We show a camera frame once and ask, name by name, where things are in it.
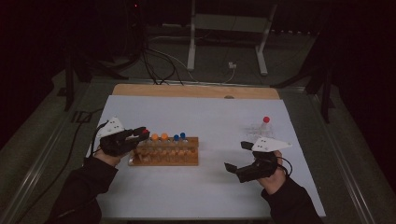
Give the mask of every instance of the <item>small bottle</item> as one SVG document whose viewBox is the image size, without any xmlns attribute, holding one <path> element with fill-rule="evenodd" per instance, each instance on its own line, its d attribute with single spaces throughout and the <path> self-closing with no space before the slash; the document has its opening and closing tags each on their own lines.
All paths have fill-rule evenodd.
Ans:
<svg viewBox="0 0 396 224">
<path fill-rule="evenodd" d="M 186 138 L 186 134 L 185 133 L 181 133 L 180 134 L 180 138 L 181 138 L 181 143 L 182 145 L 186 145 L 187 143 L 189 143 L 189 140 Z M 187 146 L 183 146 L 182 147 L 182 152 L 183 152 L 183 158 L 184 158 L 184 162 L 187 162 L 187 158 L 189 157 L 189 148 Z"/>
<path fill-rule="evenodd" d="M 163 158 L 165 158 L 166 161 L 169 161 L 169 146 L 167 146 L 167 144 L 169 144 L 169 137 L 167 133 L 162 133 L 161 134 L 161 145 L 162 147 L 159 148 L 159 150 L 162 153 Z"/>
<path fill-rule="evenodd" d="M 175 144 L 175 161 L 178 162 L 178 154 L 180 152 L 180 147 L 179 145 L 179 137 L 177 134 L 174 136 L 174 144 Z"/>
<path fill-rule="evenodd" d="M 144 131 L 143 131 L 143 133 L 148 133 L 149 132 L 149 130 L 147 130 L 147 129 L 145 129 Z M 145 146 L 144 147 L 144 152 L 143 152 L 143 154 L 145 155 L 145 162 L 151 162 L 151 160 L 152 160 L 152 158 L 151 158 L 151 152 L 152 152 L 152 141 L 151 141 L 151 139 L 150 138 L 148 138 L 148 139 L 146 139 L 144 142 L 143 142 L 143 146 Z"/>
<path fill-rule="evenodd" d="M 272 131 L 272 124 L 270 123 L 269 117 L 264 117 L 262 119 L 262 126 L 260 127 L 260 134 L 262 137 L 274 138 Z"/>
<path fill-rule="evenodd" d="M 146 163 L 146 162 L 150 161 L 150 157 L 148 154 L 148 148 L 146 147 L 146 145 L 147 145 L 147 141 L 145 141 L 144 143 L 142 142 L 142 144 L 140 146 L 143 146 L 143 147 L 138 147 L 137 149 L 135 149 L 133 151 L 134 155 L 136 157 L 138 157 L 140 162 L 142 162 L 142 163 Z"/>
<path fill-rule="evenodd" d="M 151 144 L 152 144 L 152 148 L 153 148 L 152 157 L 155 158 L 156 161 L 161 161 L 160 152 L 157 152 L 157 150 L 156 150 L 156 149 L 158 149 L 157 146 L 159 145 L 159 139 L 160 139 L 160 137 L 156 133 L 154 133 L 151 136 Z"/>
</svg>

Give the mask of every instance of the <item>black sleeve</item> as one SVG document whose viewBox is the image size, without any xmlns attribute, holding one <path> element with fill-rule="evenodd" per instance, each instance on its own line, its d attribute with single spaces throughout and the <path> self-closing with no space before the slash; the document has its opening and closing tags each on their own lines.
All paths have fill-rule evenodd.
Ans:
<svg viewBox="0 0 396 224">
<path fill-rule="evenodd" d="M 96 158 L 88 159 L 66 178 L 46 223 L 99 223 L 102 212 L 96 196 L 108 191 L 117 171 Z"/>
<path fill-rule="evenodd" d="M 275 194 L 268 195 L 264 189 L 262 197 L 269 203 L 271 217 L 277 224 L 323 223 L 306 189 L 290 178 Z"/>
</svg>

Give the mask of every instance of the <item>cable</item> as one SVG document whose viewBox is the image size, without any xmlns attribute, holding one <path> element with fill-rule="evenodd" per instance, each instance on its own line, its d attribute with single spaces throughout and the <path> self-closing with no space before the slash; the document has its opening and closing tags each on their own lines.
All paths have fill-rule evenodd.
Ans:
<svg viewBox="0 0 396 224">
<path fill-rule="evenodd" d="M 35 206 L 35 204 L 36 204 L 36 203 L 47 193 L 47 191 L 55 184 L 55 182 L 56 182 L 56 181 L 58 180 L 58 178 L 61 176 L 62 172 L 64 171 L 64 169 L 66 168 L 67 164 L 69 163 L 69 161 L 70 161 L 70 159 L 71 159 L 71 155 L 72 155 L 72 152 L 73 152 L 73 149 L 74 149 L 74 144 L 76 143 L 77 134 L 78 134 L 78 131 L 79 131 L 79 129 L 81 128 L 82 124 L 84 123 L 85 120 L 90 120 L 91 117 L 92 117 L 92 115 L 93 115 L 94 113 L 99 112 L 99 111 L 101 111 L 101 110 L 103 110 L 103 108 L 94 110 L 94 111 L 92 111 L 92 112 L 86 112 L 86 113 L 88 113 L 88 115 L 79 123 L 79 125 L 78 125 L 78 127 L 77 127 L 77 129 L 76 129 L 76 131 L 75 131 L 75 134 L 74 134 L 73 140 L 72 140 L 72 144 L 71 144 L 71 146 L 70 146 L 69 153 L 68 153 L 68 155 L 67 155 L 67 159 L 66 159 L 66 161 L 64 162 L 64 166 L 61 168 L 61 170 L 60 170 L 59 173 L 55 176 L 55 178 L 52 180 L 52 182 L 41 192 L 40 195 L 38 195 L 38 197 L 37 197 L 37 198 L 32 202 L 32 204 L 25 210 L 25 212 L 22 213 L 22 215 L 21 215 L 20 218 L 16 221 L 16 223 L 20 223 L 20 222 L 22 221 L 22 219 L 27 215 L 27 213 Z"/>
<path fill-rule="evenodd" d="M 116 70 L 117 69 L 125 69 L 125 68 L 128 68 L 129 66 L 135 64 L 138 61 L 138 59 L 140 58 L 141 49 L 143 48 L 144 42 L 145 42 L 145 38 L 142 35 L 140 35 L 140 34 L 143 34 L 142 26 L 141 26 L 142 21 L 135 14 L 131 15 L 129 13 L 127 1 L 123 0 L 122 6 L 125 10 L 124 12 L 125 12 L 126 34 L 125 34 L 125 42 L 124 42 L 124 45 L 122 48 L 121 55 L 125 54 L 125 52 L 128 48 L 128 44 L 134 43 L 134 42 L 135 42 L 134 48 L 137 49 L 137 53 L 131 53 L 131 55 L 128 57 L 128 62 L 126 62 L 126 63 L 107 66 L 107 68 L 116 69 Z M 95 9 L 96 9 L 97 13 L 101 14 L 100 9 L 98 8 L 97 4 L 95 4 Z M 130 23 L 131 18 L 134 18 L 133 24 Z M 105 27 L 101 17 L 100 17 L 100 22 L 101 22 L 101 25 L 103 27 Z M 132 37 L 134 37 L 134 39 L 131 39 L 130 41 L 128 41 L 130 38 L 130 32 L 131 32 Z"/>
<path fill-rule="evenodd" d="M 172 55 L 169 55 L 169 54 L 160 52 L 160 51 L 158 51 L 158 50 L 156 50 L 156 49 L 150 49 L 150 50 L 155 51 L 155 52 L 157 52 L 157 53 L 161 53 L 161 54 L 163 54 L 163 55 L 165 55 L 165 56 L 167 56 L 167 57 L 169 57 L 169 58 L 174 59 L 175 61 L 177 61 L 178 63 L 180 63 L 181 65 L 183 65 L 183 67 L 186 69 L 187 73 L 189 74 L 190 78 L 191 78 L 193 81 L 195 81 L 195 82 L 197 82 L 197 83 L 200 83 L 200 81 L 196 80 L 196 79 L 191 75 L 191 73 L 190 73 L 189 69 L 187 68 L 186 64 L 184 64 L 183 62 L 181 62 L 179 59 L 175 58 L 175 57 L 172 56 Z"/>
<path fill-rule="evenodd" d="M 152 68 L 152 65 L 149 64 L 149 61 L 147 59 L 147 56 L 145 52 L 142 52 L 142 58 L 143 58 L 143 64 L 146 66 L 146 70 L 148 71 L 148 75 L 151 77 L 153 84 L 158 85 L 156 74 L 154 72 L 154 69 Z"/>
<path fill-rule="evenodd" d="M 211 33 L 213 32 L 213 30 L 209 30 L 209 32 L 201 37 L 195 37 L 194 39 L 196 40 L 205 40 L 205 38 L 207 38 Z M 190 40 L 190 36 L 172 36 L 172 35 L 157 35 L 152 37 L 151 39 L 148 40 L 148 42 L 151 42 L 153 40 L 157 40 L 157 39 L 189 39 Z"/>
<path fill-rule="evenodd" d="M 168 77 L 165 77 L 165 78 L 163 79 L 163 81 L 160 83 L 160 85 L 161 85 L 166 79 L 170 78 L 172 75 L 174 75 L 174 74 L 176 73 L 178 81 L 179 81 L 180 84 L 183 86 L 184 84 L 183 84 L 183 82 L 182 82 L 181 79 L 180 79 L 180 76 L 179 76 L 179 74 L 178 74 L 177 68 L 176 68 L 175 64 L 172 62 L 172 60 L 170 59 L 169 55 L 164 54 L 164 53 L 162 53 L 162 52 L 159 52 L 158 50 L 153 50 L 153 49 L 148 49 L 148 50 L 153 51 L 153 52 L 156 52 L 156 53 L 158 53 L 158 54 L 164 56 L 165 58 L 164 58 L 164 57 L 160 57 L 160 56 L 155 55 L 155 54 L 151 54 L 151 55 L 153 55 L 153 56 L 155 56 L 155 57 L 159 57 L 159 58 L 162 58 L 162 59 L 168 61 L 168 62 L 172 65 L 172 67 L 173 67 L 172 73 L 171 73 Z"/>
<path fill-rule="evenodd" d="M 231 77 L 227 81 L 221 82 L 220 84 L 226 84 L 227 82 L 231 81 L 231 79 L 233 79 L 233 75 L 235 75 L 235 67 L 233 68 L 233 74 L 231 75 Z"/>
<path fill-rule="evenodd" d="M 93 153 L 94 153 L 93 149 L 94 149 L 94 145 L 95 145 L 95 138 L 96 138 L 96 135 L 98 134 L 99 130 L 101 130 L 103 127 L 105 127 L 105 126 L 107 125 L 107 123 L 108 123 L 108 121 L 105 122 L 105 123 L 103 123 L 103 124 L 101 124 L 101 125 L 99 125 L 99 126 L 96 128 L 95 132 L 93 133 L 93 137 L 92 137 L 92 141 L 91 141 L 91 154 L 90 154 L 90 157 L 92 157 L 92 156 L 93 156 Z"/>
<path fill-rule="evenodd" d="M 291 166 L 291 163 L 288 160 L 286 160 L 285 158 L 282 158 L 282 157 L 277 157 L 277 158 L 282 159 L 283 161 L 286 161 L 289 164 L 290 172 L 288 172 L 288 170 L 284 166 L 282 166 L 283 167 L 282 169 L 284 169 L 286 171 L 286 176 L 290 176 L 291 173 L 293 172 L 293 167 Z"/>
<path fill-rule="evenodd" d="M 247 62 L 247 60 L 242 59 L 242 58 L 239 58 L 239 59 L 237 59 L 235 62 L 236 62 L 236 63 L 241 62 L 241 63 L 247 64 L 247 67 L 249 68 L 250 73 L 253 74 L 253 75 L 257 78 L 257 80 L 259 80 L 260 84 L 264 85 L 264 84 L 262 83 L 262 76 L 260 75 L 260 72 L 257 71 L 257 69 L 256 69 L 256 70 L 253 69 L 252 65 L 250 64 L 251 61 Z"/>
<path fill-rule="evenodd" d="M 236 23 L 236 15 L 234 16 L 234 19 L 233 19 L 233 26 L 231 27 L 230 31 L 232 31 L 233 28 L 235 27 L 235 23 Z M 226 60 L 226 58 L 227 58 L 227 55 L 228 55 L 228 51 L 229 51 L 229 50 L 230 50 L 230 46 L 227 47 L 227 50 L 226 50 L 226 52 L 225 52 L 225 54 L 224 54 L 224 57 L 223 57 L 223 60 L 222 60 L 222 62 L 221 62 L 220 64 L 224 64 L 224 62 L 225 62 L 225 60 Z"/>
</svg>

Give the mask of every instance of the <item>floor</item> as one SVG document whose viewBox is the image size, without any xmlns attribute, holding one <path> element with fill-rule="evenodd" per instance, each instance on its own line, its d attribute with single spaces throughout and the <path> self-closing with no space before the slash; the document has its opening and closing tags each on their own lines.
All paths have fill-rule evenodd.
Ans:
<svg viewBox="0 0 396 224">
<path fill-rule="evenodd" d="M 146 65 L 163 83 L 179 85 L 232 85 L 268 87 L 295 76 L 307 52 L 315 42 L 309 35 L 270 34 L 264 49 L 269 74 L 260 75 L 254 53 L 259 36 L 225 35 L 202 32 L 197 41 L 195 70 L 185 69 L 189 48 L 188 30 L 153 30 L 148 59 L 120 71 L 128 80 L 119 81 L 98 71 L 91 83 L 76 81 L 76 100 L 64 112 L 65 99 L 57 96 L 64 87 L 64 72 L 54 77 L 54 91 L 0 151 L 0 220 L 14 223 L 43 223 L 67 174 L 78 168 L 90 145 L 92 132 L 100 118 L 93 114 L 90 122 L 74 122 L 76 111 L 102 108 L 118 83 L 152 83 Z M 168 55 L 173 64 L 159 58 Z M 230 69 L 228 63 L 236 64 Z M 173 66 L 177 73 L 172 73 Z M 332 87 L 333 108 L 330 124 L 321 118 L 318 95 L 304 93 L 309 78 L 293 83 L 279 94 L 290 112 L 305 158 L 317 184 L 327 216 L 324 223 L 396 223 L 396 197 L 380 172 L 359 129 Z M 46 190 L 56 175 L 59 178 Z M 259 223 L 269 220 L 189 220 L 177 223 Z M 102 223 L 126 223 L 106 220 Z M 152 220 L 130 223 L 173 223 Z"/>
</svg>

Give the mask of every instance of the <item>dark background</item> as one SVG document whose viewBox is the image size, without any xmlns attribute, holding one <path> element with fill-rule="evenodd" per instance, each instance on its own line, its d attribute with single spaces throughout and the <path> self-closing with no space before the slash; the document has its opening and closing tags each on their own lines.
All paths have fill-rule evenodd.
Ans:
<svg viewBox="0 0 396 224">
<path fill-rule="evenodd" d="M 131 7 L 135 1 L 125 2 L 129 13 L 140 16 Z M 124 53 L 115 43 L 128 35 L 118 32 L 118 27 L 125 25 L 125 2 L 35 0 L 1 4 L 0 147 L 52 90 L 51 78 L 64 70 L 66 38 L 101 60 L 111 61 L 114 55 Z M 158 26 L 164 22 L 186 25 L 190 22 L 188 2 L 141 1 L 142 21 Z M 197 10 L 215 13 L 216 8 L 222 14 L 251 16 L 266 10 L 260 7 L 261 1 L 243 1 L 251 6 L 244 11 L 227 7 L 241 2 L 202 0 L 197 1 Z M 279 1 L 272 28 L 280 35 L 288 31 L 317 35 L 304 67 L 325 62 L 332 68 L 332 84 L 338 86 L 378 164 L 396 189 L 392 173 L 392 140 L 396 139 L 394 8 L 391 1 Z M 127 51 L 132 50 L 133 43 Z"/>
</svg>

